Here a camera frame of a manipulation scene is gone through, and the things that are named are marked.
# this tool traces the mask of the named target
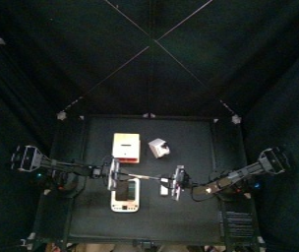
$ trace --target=white object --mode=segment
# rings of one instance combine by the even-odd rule
[[[167,146],[167,142],[160,138],[158,138],[156,140],[150,142],[148,145],[150,145],[151,151],[155,155],[155,158],[160,158],[164,155],[168,155],[171,152],[170,148]]]
[[[112,211],[120,213],[136,212],[139,210],[139,194],[140,194],[140,180],[138,178],[128,179],[127,200],[120,201],[119,199],[116,199],[115,191],[112,191]]]
[[[57,120],[64,120],[67,118],[67,113],[64,111],[57,113]]]
[[[112,139],[112,156],[120,162],[139,163],[140,136],[139,134],[115,133]]]
[[[168,178],[162,178],[162,182],[168,183]],[[163,185],[160,185],[160,195],[168,196],[168,188]]]
[[[234,122],[234,124],[241,124],[242,123],[242,117],[239,117],[239,115],[234,115],[231,117],[231,121]]]

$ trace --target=white box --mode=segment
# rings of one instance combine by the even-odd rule
[[[139,163],[140,136],[139,134],[114,133],[112,156],[120,162]]]
[[[150,142],[148,145],[155,158],[160,158],[163,155],[168,155],[171,152],[167,146],[167,142],[160,138]]]

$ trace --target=metal rod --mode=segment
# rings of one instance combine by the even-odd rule
[[[206,84],[201,81],[201,79],[197,77],[197,75],[193,73],[193,71],[187,68],[187,66],[179,61],[179,59],[175,57],[175,55],[168,51],[168,49],[162,45],[162,43],[155,40],[156,44],[163,48],[163,50],[168,53],[168,55],[172,57],[172,59],[178,62],[178,64],[186,69],[186,71],[190,73],[190,75],[195,78],[195,80],[206,86]]]
[[[147,34],[146,30],[126,16],[126,14],[119,10],[119,8],[112,4],[111,1],[106,0],[106,2],[112,6],[112,8],[131,21],[131,23]]]
[[[209,0],[159,38],[164,38],[214,0]]]
[[[128,64],[130,62],[150,48],[150,46],[146,46],[144,49],[142,49],[134,56],[131,59],[128,59],[110,74],[107,77],[104,77],[104,79],[102,81],[99,81],[96,83],[96,85],[78,98],[75,99],[67,106],[66,108],[60,111],[64,112],[66,110],[68,110],[79,101],[80,99],[83,99],[88,93],[92,92],[92,90],[116,73],[119,72]]]

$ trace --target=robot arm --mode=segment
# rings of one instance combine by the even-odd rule
[[[279,148],[266,149],[259,156],[258,162],[243,167],[242,169],[229,172],[222,177],[217,178],[205,185],[194,186],[194,194],[214,194],[221,192],[225,188],[237,184],[241,180],[254,176],[262,175],[265,173],[279,174],[290,167],[289,160],[285,153]],[[187,188],[190,183],[186,182],[187,177],[185,176],[186,172],[178,169],[179,175],[175,178],[175,184],[178,189],[174,189],[174,197],[178,195],[181,188]]]
[[[35,146],[19,146],[12,155],[12,169],[19,169],[23,172],[33,172],[39,168],[75,173],[90,177],[100,175],[99,170],[102,170],[96,166],[61,162],[56,159],[51,159]]]

